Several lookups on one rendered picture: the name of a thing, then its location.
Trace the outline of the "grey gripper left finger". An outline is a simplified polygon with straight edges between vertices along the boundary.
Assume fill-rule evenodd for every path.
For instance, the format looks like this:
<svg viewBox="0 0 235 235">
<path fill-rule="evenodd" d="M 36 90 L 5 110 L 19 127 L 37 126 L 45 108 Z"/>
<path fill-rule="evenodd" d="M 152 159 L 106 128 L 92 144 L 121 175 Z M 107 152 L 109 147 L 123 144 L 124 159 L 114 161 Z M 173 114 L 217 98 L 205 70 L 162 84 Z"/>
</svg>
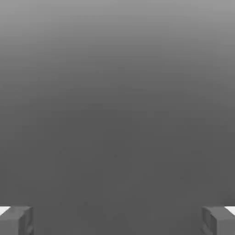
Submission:
<svg viewBox="0 0 235 235">
<path fill-rule="evenodd" d="M 34 235 L 34 208 L 0 206 L 0 235 Z"/>
</svg>

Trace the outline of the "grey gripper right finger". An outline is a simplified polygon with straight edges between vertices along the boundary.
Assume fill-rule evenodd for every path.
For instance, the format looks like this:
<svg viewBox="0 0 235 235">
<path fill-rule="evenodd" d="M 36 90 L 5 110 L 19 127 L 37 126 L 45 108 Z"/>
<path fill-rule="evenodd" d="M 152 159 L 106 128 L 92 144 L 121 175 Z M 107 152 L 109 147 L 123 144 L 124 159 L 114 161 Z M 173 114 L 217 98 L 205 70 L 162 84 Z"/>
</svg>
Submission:
<svg viewBox="0 0 235 235">
<path fill-rule="evenodd" d="M 202 235 L 235 235 L 235 206 L 203 207 Z"/>
</svg>

